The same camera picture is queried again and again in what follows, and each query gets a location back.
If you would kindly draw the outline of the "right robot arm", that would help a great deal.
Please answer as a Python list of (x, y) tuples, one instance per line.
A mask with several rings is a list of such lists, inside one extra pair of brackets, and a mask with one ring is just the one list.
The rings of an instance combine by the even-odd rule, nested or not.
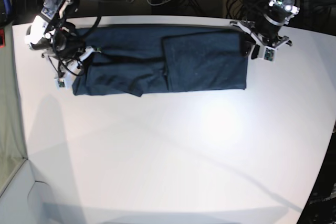
[(84, 61), (92, 53), (100, 52), (98, 47), (88, 46), (85, 40), (98, 27), (101, 14), (82, 35), (73, 23), (67, 21), (68, 16), (78, 10), (79, 4), (80, 0), (44, 0), (25, 37), (30, 49), (42, 51), (42, 57), (51, 64), (59, 88), (71, 88), (75, 78), (85, 71)]

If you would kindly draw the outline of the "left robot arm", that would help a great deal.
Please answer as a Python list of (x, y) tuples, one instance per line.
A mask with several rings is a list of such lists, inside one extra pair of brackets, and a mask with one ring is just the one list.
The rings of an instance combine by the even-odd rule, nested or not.
[(259, 0), (250, 10), (258, 4), (261, 4), (262, 8), (256, 21), (231, 21), (230, 25), (239, 28), (252, 39), (248, 53), (251, 59), (259, 58), (273, 62), (280, 47), (292, 46), (290, 38), (279, 36), (279, 31), (299, 14), (300, 8), (296, 5), (296, 0)]

